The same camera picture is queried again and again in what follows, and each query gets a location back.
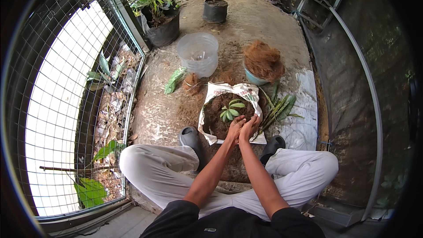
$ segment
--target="black shirt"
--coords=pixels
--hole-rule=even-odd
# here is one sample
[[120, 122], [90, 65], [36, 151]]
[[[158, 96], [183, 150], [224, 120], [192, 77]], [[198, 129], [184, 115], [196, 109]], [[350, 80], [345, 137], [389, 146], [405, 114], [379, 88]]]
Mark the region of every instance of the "black shirt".
[[200, 209], [192, 202], [169, 204], [145, 229], [140, 238], [155, 237], [325, 237], [320, 227], [294, 208], [276, 211], [272, 221], [235, 207], [225, 208], [198, 219]]

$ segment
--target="wooden stick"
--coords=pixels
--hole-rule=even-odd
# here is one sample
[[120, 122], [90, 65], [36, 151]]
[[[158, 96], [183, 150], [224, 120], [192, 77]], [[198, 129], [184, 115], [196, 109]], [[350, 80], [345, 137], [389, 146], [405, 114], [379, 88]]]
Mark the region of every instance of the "wooden stick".
[[56, 171], [63, 171], [63, 172], [92, 172], [92, 171], [98, 171], [98, 170], [104, 170], [104, 169], [112, 169], [115, 165], [111, 165], [108, 167], [96, 167], [96, 168], [90, 168], [90, 169], [71, 169], [71, 168], [58, 168], [58, 167], [41, 167], [44, 171], [46, 170], [56, 170]]

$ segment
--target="white pants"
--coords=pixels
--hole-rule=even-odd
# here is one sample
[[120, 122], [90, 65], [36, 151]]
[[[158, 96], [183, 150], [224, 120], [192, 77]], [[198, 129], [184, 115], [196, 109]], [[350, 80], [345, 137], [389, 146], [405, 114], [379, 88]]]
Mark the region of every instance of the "white pants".
[[[183, 199], [194, 179], [180, 174], [193, 171], [199, 161], [189, 146], [131, 145], [122, 151], [119, 166], [126, 178], [161, 208]], [[278, 149], [266, 164], [283, 199], [299, 208], [319, 194], [338, 172], [338, 160], [330, 152]], [[199, 217], [236, 207], [270, 221], [253, 189], [236, 194], [214, 192]]]

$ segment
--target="wire mesh fence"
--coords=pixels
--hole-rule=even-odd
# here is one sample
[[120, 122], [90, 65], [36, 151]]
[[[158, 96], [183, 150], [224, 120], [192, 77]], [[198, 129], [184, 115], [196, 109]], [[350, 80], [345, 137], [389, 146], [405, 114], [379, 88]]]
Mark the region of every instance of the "wire mesh fence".
[[15, 172], [36, 216], [125, 197], [118, 167], [143, 52], [111, 0], [40, 0], [8, 72]]

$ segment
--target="forearm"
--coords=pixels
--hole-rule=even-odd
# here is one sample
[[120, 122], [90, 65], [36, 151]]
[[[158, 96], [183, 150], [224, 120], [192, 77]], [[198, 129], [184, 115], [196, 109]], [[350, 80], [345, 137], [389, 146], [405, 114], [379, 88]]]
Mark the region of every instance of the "forearm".
[[271, 219], [273, 213], [282, 208], [288, 208], [289, 205], [280, 196], [275, 182], [253, 152], [250, 142], [247, 139], [240, 139], [239, 147], [252, 188]]
[[194, 179], [184, 200], [191, 201], [201, 208], [219, 183], [223, 168], [225, 168], [234, 146], [233, 142], [225, 140], [210, 162]]

